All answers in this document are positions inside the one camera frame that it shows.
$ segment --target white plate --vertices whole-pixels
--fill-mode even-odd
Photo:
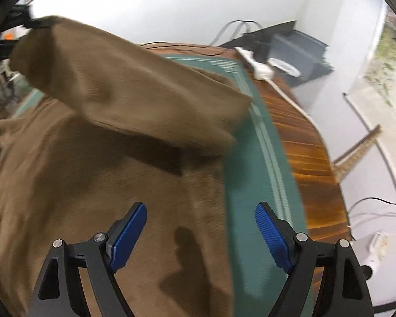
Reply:
[[[268,59],[268,64],[272,65],[273,67],[279,68],[281,71],[284,71],[286,74],[293,77],[300,77],[302,75],[301,72],[293,65],[286,63],[281,59],[270,58]]]

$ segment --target brown cloth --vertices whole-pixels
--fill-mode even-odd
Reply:
[[[250,99],[221,76],[50,20],[11,56],[48,97],[0,120],[0,298],[26,316],[53,240],[85,241],[141,201],[147,224],[116,275],[134,314],[231,316],[221,156]]]

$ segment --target white electrical plug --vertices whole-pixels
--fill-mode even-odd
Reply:
[[[273,79],[275,75],[274,70],[271,69],[267,64],[259,63],[256,60],[254,60],[252,51],[245,50],[240,46],[235,46],[234,49],[245,61],[247,61],[252,66],[254,71],[254,79],[259,81],[264,81],[266,79],[269,80]]]

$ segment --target wooden table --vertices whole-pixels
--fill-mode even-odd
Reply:
[[[168,46],[162,43],[145,47],[156,45]],[[154,48],[153,51],[160,54],[201,54],[239,59],[234,50],[215,47],[198,48],[193,45],[176,45]],[[271,114],[287,160],[292,167],[304,205],[309,236],[313,240],[327,243],[336,243],[340,238],[350,239],[342,193],[334,178],[326,149],[317,130],[268,83],[253,81]],[[275,77],[274,82],[285,94],[294,99],[290,88],[280,77]],[[317,268],[314,274],[314,292],[318,292],[322,272],[321,268]]]

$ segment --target black cable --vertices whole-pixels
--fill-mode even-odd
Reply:
[[[213,46],[213,45],[219,40],[219,38],[222,36],[222,34],[226,31],[226,29],[227,29],[231,24],[234,24],[234,23],[237,23],[237,22],[241,22],[241,25],[242,25],[243,23],[246,23],[246,21],[244,21],[244,20],[233,20],[233,21],[228,22],[226,25],[223,26],[223,28],[219,31],[219,33],[217,33],[216,37],[213,39],[212,42],[210,42],[210,43],[208,44],[208,46]]]
[[[254,20],[246,20],[245,22],[246,23],[253,23],[253,24],[257,25],[260,30],[263,29],[262,25],[260,23],[256,22],[256,21],[254,21]]]
[[[380,200],[380,201],[385,202],[386,204],[389,204],[389,205],[396,205],[396,203],[394,203],[394,202],[389,202],[389,201],[384,200],[384,199],[381,199],[381,198],[377,198],[377,197],[368,197],[368,198],[363,198],[363,199],[358,200],[358,201],[349,209],[349,211],[348,211],[347,213],[350,214],[351,211],[354,209],[354,207],[355,207],[356,205],[360,204],[360,203],[363,202],[364,200],[369,200],[369,199]]]
[[[231,24],[234,24],[236,22],[240,22],[241,24],[239,24],[236,27],[236,29],[233,32],[232,36],[230,37],[229,41],[233,40],[236,37],[236,35],[239,33],[239,31],[243,27],[243,25],[245,25],[245,27],[246,27],[246,32],[249,33],[251,31],[251,28],[249,27],[248,23],[253,23],[253,24],[257,25],[260,29],[263,28],[262,25],[259,22],[256,22],[254,20],[246,20],[246,21],[244,21],[244,20],[233,20],[233,21],[228,22],[226,25],[224,25],[222,27],[222,29],[217,33],[216,37],[208,45],[183,45],[183,44],[170,44],[168,42],[150,42],[150,43],[141,44],[140,46],[144,47],[144,46],[151,45],[151,44],[166,44],[166,45],[157,45],[157,46],[146,47],[149,50],[157,49],[157,48],[170,48],[170,47],[175,47],[175,46],[188,46],[190,48],[209,48],[209,47],[213,46],[218,41],[218,39],[222,36],[222,34],[226,31],[226,29]],[[197,51],[194,51],[194,50],[177,49],[177,48],[175,48],[175,49],[179,50],[179,51],[191,51],[191,52],[195,52],[196,54],[204,55],[204,56],[219,56],[219,55],[224,54],[226,52],[226,50],[223,50],[219,54],[211,54],[211,55],[209,55],[209,54],[203,54],[203,53],[200,53],[200,52],[197,52]]]
[[[365,200],[369,200],[369,199],[379,200],[379,201],[385,202],[386,204],[389,204],[389,205],[396,205],[396,203],[394,203],[394,202],[389,202],[389,201],[387,201],[387,200],[384,200],[384,199],[381,199],[381,198],[377,198],[377,197],[367,197],[367,198],[363,198],[363,199],[358,200],[354,205],[352,205],[352,207],[347,211],[347,226],[348,226],[348,228],[349,228],[349,234],[350,234],[350,236],[351,236],[351,240],[353,240],[353,241],[356,241],[356,239],[355,239],[355,237],[352,235],[351,222],[349,221],[349,215],[350,215],[351,211],[353,210],[353,208],[354,208],[356,205],[360,204],[361,202],[363,202],[363,201],[365,201]]]
[[[380,314],[382,312],[387,312],[395,309],[396,309],[396,301],[383,305],[373,306],[373,310],[375,314]]]

